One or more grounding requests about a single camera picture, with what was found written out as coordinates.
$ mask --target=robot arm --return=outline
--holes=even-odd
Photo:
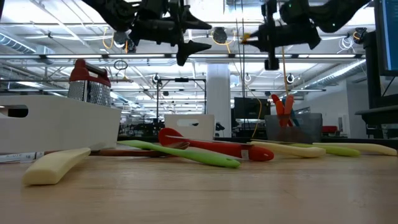
[[[272,17],[277,11],[276,0],[268,0],[262,5],[262,15],[266,18],[258,31],[243,40],[243,44],[257,47],[261,52],[268,52],[265,61],[266,70],[278,70],[279,60],[275,57],[275,48],[308,44],[314,49],[321,41],[317,27],[323,32],[332,33],[342,28],[362,6],[370,0],[330,0],[322,6],[309,6],[308,0],[289,0],[279,9],[280,17],[286,25],[275,26]]]
[[[191,54],[211,48],[209,44],[184,42],[187,29],[211,29],[206,22],[197,19],[184,6],[183,0],[83,0],[95,9],[102,18],[116,30],[115,37],[138,45],[140,40],[155,41],[156,44],[178,45],[177,64],[184,65]],[[168,12],[170,17],[163,17]]]

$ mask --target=black monitor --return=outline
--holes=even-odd
[[[235,118],[236,119],[258,119],[260,111],[260,103],[256,98],[235,97]],[[260,119],[264,119],[265,115],[271,114],[271,103],[268,99],[259,99],[262,104]]]
[[[379,73],[382,76],[398,75],[398,1],[375,0]]]

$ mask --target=clear plastic container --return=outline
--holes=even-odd
[[[279,125],[281,116],[266,115],[267,137],[270,141],[299,142],[311,144],[320,142],[322,138],[322,114],[305,113],[296,114],[299,127],[286,126],[282,128]]]

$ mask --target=cheese grater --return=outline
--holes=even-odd
[[[78,59],[69,81],[68,98],[111,106],[111,82],[105,69]]]

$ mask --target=wooden tabletop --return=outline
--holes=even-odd
[[[224,169],[180,158],[89,157],[57,185],[0,165],[1,223],[394,223],[398,157],[278,157]]]

